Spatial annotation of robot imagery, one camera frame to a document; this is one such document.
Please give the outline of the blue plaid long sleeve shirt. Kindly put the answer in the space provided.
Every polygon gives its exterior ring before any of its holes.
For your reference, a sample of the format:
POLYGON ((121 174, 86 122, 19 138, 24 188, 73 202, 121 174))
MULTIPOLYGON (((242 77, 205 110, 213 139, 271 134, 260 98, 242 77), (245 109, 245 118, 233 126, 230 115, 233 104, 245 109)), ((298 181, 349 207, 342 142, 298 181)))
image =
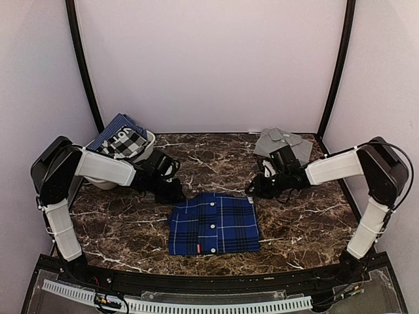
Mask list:
POLYGON ((250 197, 203 192, 177 203, 168 218, 170 255, 255 253, 259 225, 250 197))

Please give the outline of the grey polo shirt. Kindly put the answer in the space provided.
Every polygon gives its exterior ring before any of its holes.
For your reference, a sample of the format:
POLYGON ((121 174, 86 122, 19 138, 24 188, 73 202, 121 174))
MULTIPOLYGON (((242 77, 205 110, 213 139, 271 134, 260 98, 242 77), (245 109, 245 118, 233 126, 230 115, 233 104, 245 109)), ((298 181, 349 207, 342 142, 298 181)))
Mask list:
POLYGON ((291 147, 301 165, 309 162, 313 144, 300 135, 278 128, 264 129, 255 144, 253 153, 268 158, 271 152, 285 146, 291 147))

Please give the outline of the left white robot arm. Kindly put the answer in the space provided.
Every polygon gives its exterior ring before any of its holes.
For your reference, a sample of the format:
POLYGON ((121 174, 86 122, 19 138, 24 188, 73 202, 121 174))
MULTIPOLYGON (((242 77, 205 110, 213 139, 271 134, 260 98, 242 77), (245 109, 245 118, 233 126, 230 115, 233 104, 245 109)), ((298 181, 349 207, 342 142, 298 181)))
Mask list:
POLYGON ((30 174, 37 193, 36 202, 43 212, 46 228, 61 257, 69 262, 66 273, 78 285, 92 280, 92 270, 80 259, 84 253, 69 214, 69 193, 74 177, 90 177, 150 192, 155 202, 175 204, 186 199, 176 178, 180 163, 160 150, 145 160, 115 158, 57 137, 33 163, 30 174))

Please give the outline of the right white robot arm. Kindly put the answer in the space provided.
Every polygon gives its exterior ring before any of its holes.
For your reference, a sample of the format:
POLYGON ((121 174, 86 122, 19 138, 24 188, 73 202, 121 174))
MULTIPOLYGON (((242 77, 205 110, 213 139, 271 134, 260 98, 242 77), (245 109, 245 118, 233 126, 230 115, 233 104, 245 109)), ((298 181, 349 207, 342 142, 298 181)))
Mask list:
POLYGON ((246 187, 246 194, 276 199, 283 192, 320 186, 332 181, 362 180, 367 193, 366 207, 356 231, 342 253, 345 261, 334 270, 334 278, 349 283, 359 273, 359 264, 386 231, 391 216, 405 201, 414 182, 410 156, 382 137, 327 154, 302 164, 286 146, 270 153, 263 169, 246 187))

